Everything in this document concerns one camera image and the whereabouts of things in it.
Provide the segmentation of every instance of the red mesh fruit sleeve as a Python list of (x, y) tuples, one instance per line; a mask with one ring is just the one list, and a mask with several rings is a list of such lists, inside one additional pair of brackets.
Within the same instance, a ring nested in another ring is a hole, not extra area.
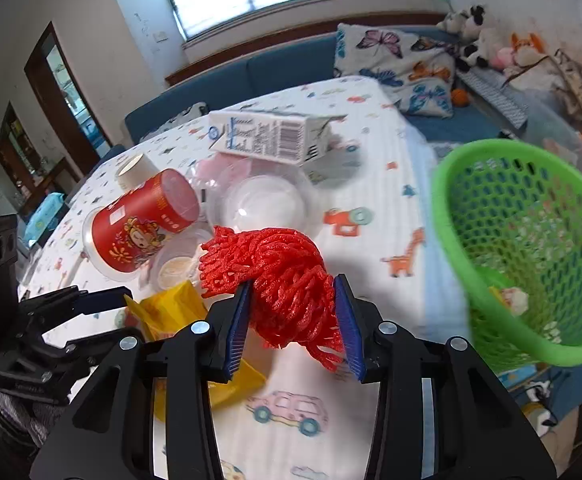
[(217, 226), (202, 248), (208, 251), (199, 266), (203, 298), (233, 294), (240, 283), (254, 280), (251, 327), (272, 348), (294, 341), (335, 370), (341, 358), (322, 349), (343, 351), (333, 277), (308, 237), (293, 229), (236, 234)]

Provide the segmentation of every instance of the butterfly pillow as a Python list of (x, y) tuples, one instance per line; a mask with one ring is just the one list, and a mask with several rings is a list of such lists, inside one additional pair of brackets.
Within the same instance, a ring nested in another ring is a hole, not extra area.
[(450, 117), (455, 65), (447, 47), (398, 29), (340, 23), (334, 74), (376, 79), (402, 112)]

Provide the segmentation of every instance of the orange ball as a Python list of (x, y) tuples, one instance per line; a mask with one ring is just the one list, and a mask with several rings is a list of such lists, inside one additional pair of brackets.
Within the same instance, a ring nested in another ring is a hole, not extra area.
[(451, 102), (453, 106), (464, 108), (469, 105), (469, 92), (464, 88), (456, 88), (451, 91)]

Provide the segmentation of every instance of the window sill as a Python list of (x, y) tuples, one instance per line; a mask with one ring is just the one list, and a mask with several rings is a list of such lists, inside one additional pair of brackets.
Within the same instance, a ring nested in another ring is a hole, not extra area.
[(283, 2), (281, 4), (276, 4), (273, 6), (265, 7), (264, 9), (254, 10), (254, 12), (248, 12), (246, 14), (242, 14), (228, 22), (220, 23), (215, 27), (209, 28), (204, 32), (196, 34), (195, 36), (189, 38), (188, 40), (182, 43), (182, 48), (186, 50), (187, 48), (202, 43), (209, 38), (213, 38), (218, 34), (222, 34), (227, 30), (231, 30), (232, 28), (239, 27), (244, 25), (245, 23), (249, 23), (264, 16), (269, 16), (271, 14), (276, 14), (277, 12), (282, 12), (288, 9), (296, 9), (303, 6), (309, 6), (319, 2), (328, 2), (331, 0), (291, 0), (289, 2)]

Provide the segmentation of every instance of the basket rim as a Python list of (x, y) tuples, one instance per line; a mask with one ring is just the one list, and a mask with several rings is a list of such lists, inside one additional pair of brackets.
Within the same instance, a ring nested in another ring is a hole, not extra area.
[(447, 155), (434, 174), (431, 198), (433, 200), (433, 221), (440, 244), (447, 258), (460, 278), (468, 296), (475, 298), (472, 308), (481, 312), (489, 323), (497, 325), (498, 332), (503, 333), (509, 342), (528, 353), (534, 359), (559, 366), (576, 366), (582, 364), (582, 345), (568, 346), (552, 343), (535, 333), (519, 317), (512, 316), (509, 311), (488, 291), (488, 286), (468, 258), (455, 232), (450, 215), (448, 196), (446, 193), (448, 176), (456, 164), (469, 158), (474, 152), (495, 152), (494, 157), (500, 158), (511, 148), (517, 150), (520, 156), (531, 156), (544, 159), (553, 165), (561, 166), (570, 178), (582, 187), (582, 174), (561, 160), (556, 155), (518, 140), (484, 139), (469, 142)]

